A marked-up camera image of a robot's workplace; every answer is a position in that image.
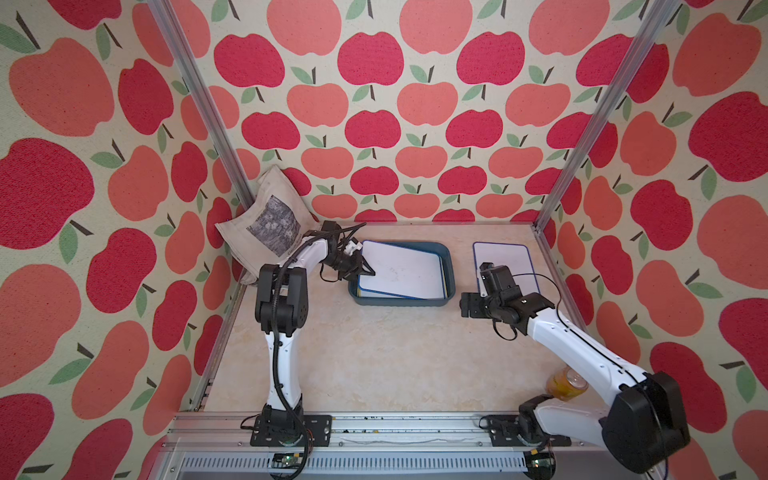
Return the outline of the blue-framed whiteboard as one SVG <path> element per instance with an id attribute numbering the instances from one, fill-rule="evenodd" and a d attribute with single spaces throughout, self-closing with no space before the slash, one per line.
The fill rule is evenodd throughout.
<path id="1" fill-rule="evenodd" d="M 360 297 L 415 300 L 446 297 L 443 263 L 436 253 L 366 240 L 362 256 L 375 274 L 359 276 L 357 294 Z"/>
<path id="2" fill-rule="evenodd" d="M 540 293 L 530 251 L 525 245 L 475 242 L 473 244 L 473 255 L 478 289 L 481 296 L 487 295 L 480 274 L 480 266 L 483 263 L 492 263 L 494 266 L 507 266 L 523 294 Z"/>

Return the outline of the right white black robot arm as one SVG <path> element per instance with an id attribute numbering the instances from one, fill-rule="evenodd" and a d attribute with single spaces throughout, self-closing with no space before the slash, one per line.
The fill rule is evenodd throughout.
<path id="1" fill-rule="evenodd" d="M 507 324 L 547 347 L 602 398 L 601 408 L 581 408 L 540 395 L 520 405 L 514 431 L 538 446 L 554 435 L 606 449 L 627 470 L 642 474 L 691 441 L 677 381 L 650 374 L 613 353 L 563 318 L 539 293 L 464 293 L 461 314 Z"/>

